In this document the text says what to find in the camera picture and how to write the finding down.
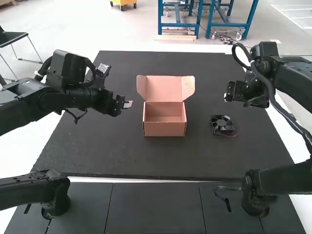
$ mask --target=computer fan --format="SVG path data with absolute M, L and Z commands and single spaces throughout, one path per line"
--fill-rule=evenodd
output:
M 235 127 L 232 124 L 232 121 L 229 116 L 211 116 L 210 123 L 213 129 L 213 134 L 231 134 Z

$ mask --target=open cardboard box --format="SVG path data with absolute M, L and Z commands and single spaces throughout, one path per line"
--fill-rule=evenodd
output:
M 145 99 L 144 136 L 185 136 L 184 100 L 195 92 L 195 77 L 137 76 L 136 89 Z

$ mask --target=cart wheel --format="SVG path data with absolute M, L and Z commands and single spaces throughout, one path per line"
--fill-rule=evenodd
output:
M 242 35 L 240 33 L 236 33 L 236 40 L 242 40 Z

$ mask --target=fan blade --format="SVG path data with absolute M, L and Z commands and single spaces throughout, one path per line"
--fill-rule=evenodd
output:
M 227 120 L 231 120 L 229 116 L 222 116 L 222 118 L 223 118 L 224 120 L 226 120 L 226 121 L 227 121 Z

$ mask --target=blue metal frame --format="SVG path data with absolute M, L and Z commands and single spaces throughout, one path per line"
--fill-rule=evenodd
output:
M 162 23 L 161 22 L 161 16 L 163 16 L 163 7 L 164 6 L 174 6 L 175 7 L 176 23 Z M 158 35 L 162 34 L 162 27 L 187 27 L 187 28 L 194 28 L 195 29 L 195 35 L 198 38 L 199 24 L 200 24 L 202 7 L 203 7 L 203 0 L 199 0 L 198 15 L 197 15 L 196 23 L 181 23 L 180 9 L 179 9 L 179 7 L 181 7 L 181 6 L 188 8 L 189 9 L 189 16 L 192 16 L 194 0 L 190 0 L 190 4 L 189 4 L 189 0 L 185 0 L 185 4 L 163 3 L 163 0 L 158 0 Z
M 229 7 L 229 10 L 228 10 L 227 16 L 231 16 L 231 12 L 232 12 L 232 9 L 233 9 L 234 0 L 231 0 L 230 3 L 222 3 L 221 1 L 222 1 L 222 0 L 218 0 L 218 5 L 219 5 L 219 6 L 228 6 L 228 7 Z M 204 5 L 204 6 L 210 6 L 211 3 L 210 3 L 210 2 L 204 2 L 203 5 Z
M 242 35 L 242 39 L 246 39 L 247 35 L 248 35 L 248 32 L 249 32 L 250 25 L 251 25 L 251 23 L 253 21 L 253 17 L 254 17 L 254 13 L 255 13 L 255 10 L 256 10 L 257 5 L 258 5 L 258 1 L 259 0 L 253 0 L 253 4 L 252 4 L 252 7 L 250 9 L 250 12 L 249 12 L 248 19 L 247 19 L 246 23 L 231 23 L 229 21 L 228 16 L 231 15 L 234 0 L 231 0 L 230 3 L 221 3 L 221 0 L 218 0 L 218 2 L 216 2 L 216 0 L 211 0 L 210 3 L 204 3 L 203 5 L 205 5 L 205 6 L 213 6 L 213 7 L 210 7 L 210 10 L 209 10 L 206 38 L 210 38 L 211 27 L 217 26 L 217 27 L 239 27 L 239 28 L 245 28 L 245 32 Z M 223 13 L 222 9 L 220 8 L 221 6 L 228 6 L 229 7 L 229 11 L 228 11 L 227 15 L 225 15 Z M 221 19 L 223 20 L 223 23 L 214 23 L 213 22 L 213 14 L 214 14 L 214 9 L 215 8 L 216 8 L 217 12 L 219 13 Z

